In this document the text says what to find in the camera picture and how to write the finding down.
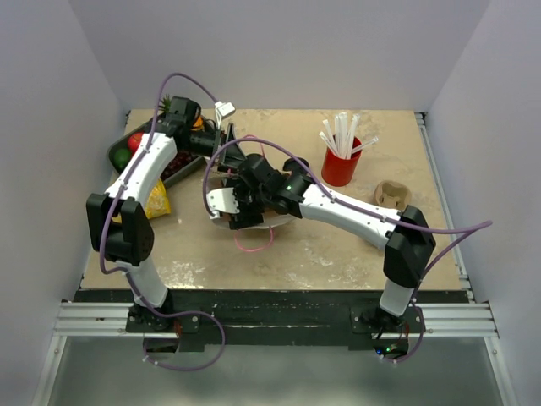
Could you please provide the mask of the cardboard cup carrier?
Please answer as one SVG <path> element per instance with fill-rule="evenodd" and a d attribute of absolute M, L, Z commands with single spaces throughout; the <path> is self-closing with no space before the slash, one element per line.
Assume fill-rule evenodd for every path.
<path fill-rule="evenodd" d="M 376 186 L 373 200 L 377 206 L 403 211 L 411 203 L 412 192 L 404 184 L 384 180 Z"/>

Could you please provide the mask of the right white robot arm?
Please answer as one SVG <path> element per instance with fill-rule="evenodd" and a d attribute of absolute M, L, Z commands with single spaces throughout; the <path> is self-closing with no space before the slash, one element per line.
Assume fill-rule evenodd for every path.
<path fill-rule="evenodd" d="M 276 170 L 260 154 L 249 154 L 224 184 L 232 229 L 259 226 L 271 211 L 329 224 L 382 250 L 385 287 L 365 319 L 386 332 L 406 323 L 406 309 L 436 246 L 418 208 L 385 209 L 339 194 L 318 183 L 301 158 L 289 158 Z"/>

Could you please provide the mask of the white wrapped straws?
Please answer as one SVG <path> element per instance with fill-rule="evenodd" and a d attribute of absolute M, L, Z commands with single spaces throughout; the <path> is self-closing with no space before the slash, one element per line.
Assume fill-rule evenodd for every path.
<path fill-rule="evenodd" d="M 361 114 L 354 113 L 351 118 L 347 112 L 339 112 L 334 116 L 334 126 L 328 119 L 324 119 L 322 124 L 324 131 L 319 132 L 319 137 L 324 141 L 327 148 L 341 159 L 351 159 L 352 156 L 361 152 L 364 148 L 372 146 L 379 141 L 377 136 L 374 136 L 367 142 L 361 142 L 359 146 L 354 146 L 356 140 L 356 132 L 361 122 Z"/>

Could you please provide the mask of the brown paper bag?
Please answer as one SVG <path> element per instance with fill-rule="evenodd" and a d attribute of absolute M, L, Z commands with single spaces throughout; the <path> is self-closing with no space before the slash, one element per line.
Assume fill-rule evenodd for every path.
<path fill-rule="evenodd" d="M 207 195 L 212 190 L 225 187 L 223 184 L 226 180 L 237 177 L 236 169 L 227 167 L 225 171 L 221 171 L 218 169 L 217 162 L 218 160 L 215 160 L 214 162 L 211 159 L 207 160 L 207 167 L 205 168 L 205 174 L 203 177 L 203 194 L 204 202 L 206 203 L 209 202 L 209 198 L 207 197 Z M 263 220 L 264 221 L 262 224 L 233 231 L 233 240 L 239 250 L 246 253 L 254 253 L 269 249 L 274 244 L 275 228 L 291 222 L 293 220 L 293 217 L 286 215 L 274 215 L 268 211 L 264 214 Z M 243 245 L 241 245 L 238 238 L 240 233 L 247 232 L 248 230 L 267 230 L 270 233 L 270 239 L 267 243 L 259 247 L 244 247 Z"/>

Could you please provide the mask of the red straw holder cup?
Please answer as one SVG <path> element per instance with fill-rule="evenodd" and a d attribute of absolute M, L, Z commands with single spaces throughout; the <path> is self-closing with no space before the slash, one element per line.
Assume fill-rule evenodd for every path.
<path fill-rule="evenodd" d="M 350 159 L 342 159 L 336 156 L 330 147 L 327 147 L 321 177 L 331 186 L 342 187 L 349 184 L 361 155 L 362 151 L 358 151 L 352 154 Z"/>

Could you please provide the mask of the purple grape bunch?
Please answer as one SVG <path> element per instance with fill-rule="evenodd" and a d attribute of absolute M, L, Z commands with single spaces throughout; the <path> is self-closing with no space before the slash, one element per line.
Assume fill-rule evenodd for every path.
<path fill-rule="evenodd" d="M 161 180 L 164 181 L 172 177 L 175 173 L 179 172 L 182 168 L 190 164 L 195 158 L 196 156 L 189 152 L 179 151 L 164 168 L 161 174 Z"/>

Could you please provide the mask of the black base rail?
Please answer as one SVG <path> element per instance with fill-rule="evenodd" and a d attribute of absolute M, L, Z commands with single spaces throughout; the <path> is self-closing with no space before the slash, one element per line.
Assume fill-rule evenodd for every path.
<path fill-rule="evenodd" d="M 344 347 L 380 351 L 421 331 L 416 310 L 398 321 L 377 313 L 378 291 L 172 290 L 161 315 L 124 289 L 79 291 L 74 304 L 92 321 L 177 340 L 183 350 L 239 346 Z"/>

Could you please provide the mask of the green lime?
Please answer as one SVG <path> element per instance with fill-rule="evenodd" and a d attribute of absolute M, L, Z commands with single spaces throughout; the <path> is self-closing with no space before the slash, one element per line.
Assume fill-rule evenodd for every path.
<path fill-rule="evenodd" d="M 132 153 L 129 149 L 118 149 L 113 155 L 113 166 L 119 173 L 121 173 L 128 166 L 131 157 Z"/>

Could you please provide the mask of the red apple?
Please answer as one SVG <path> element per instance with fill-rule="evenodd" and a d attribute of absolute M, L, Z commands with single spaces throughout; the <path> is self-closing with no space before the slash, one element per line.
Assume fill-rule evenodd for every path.
<path fill-rule="evenodd" d="M 129 136 L 128 138 L 128 149 L 132 154 L 134 154 L 141 144 L 142 138 L 144 133 L 143 132 L 136 132 Z"/>

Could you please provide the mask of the yellow chips bag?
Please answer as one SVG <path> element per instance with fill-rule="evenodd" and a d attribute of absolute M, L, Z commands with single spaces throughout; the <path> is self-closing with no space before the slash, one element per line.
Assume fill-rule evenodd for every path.
<path fill-rule="evenodd" d="M 159 179 L 145 204 L 145 215 L 148 219 L 153 219 L 169 215 L 171 211 L 167 190 L 164 183 Z"/>

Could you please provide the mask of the grey fruit tray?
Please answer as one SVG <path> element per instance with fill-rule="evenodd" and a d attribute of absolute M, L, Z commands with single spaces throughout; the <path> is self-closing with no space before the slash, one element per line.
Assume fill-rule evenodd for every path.
<path fill-rule="evenodd" d="M 128 161 L 139 147 L 142 135 L 149 133 L 151 121 L 148 120 L 134 130 L 128 132 L 122 139 L 116 141 L 108 150 L 107 158 L 114 171 L 120 174 L 126 168 Z M 161 173 L 161 181 L 166 189 L 171 188 L 190 174 L 199 170 L 205 164 L 205 159 L 186 151 L 180 151 L 167 164 Z"/>

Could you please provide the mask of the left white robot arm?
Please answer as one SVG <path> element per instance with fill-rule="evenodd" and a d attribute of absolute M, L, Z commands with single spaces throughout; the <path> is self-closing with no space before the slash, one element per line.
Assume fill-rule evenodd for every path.
<path fill-rule="evenodd" d="M 221 129 L 222 120 L 234 112 L 230 102 L 216 102 L 215 118 L 209 121 L 199 103 L 173 97 L 165 112 L 155 110 L 117 180 L 86 201 L 90 240 L 100 256 L 101 272 L 126 277 L 134 296 L 129 314 L 157 332 L 169 330 L 178 313 L 151 259 L 155 234 L 145 205 L 166 166 L 180 151 L 202 156 L 210 164 L 218 162 L 226 170 L 237 168 L 244 154 L 234 143 L 234 128 Z"/>

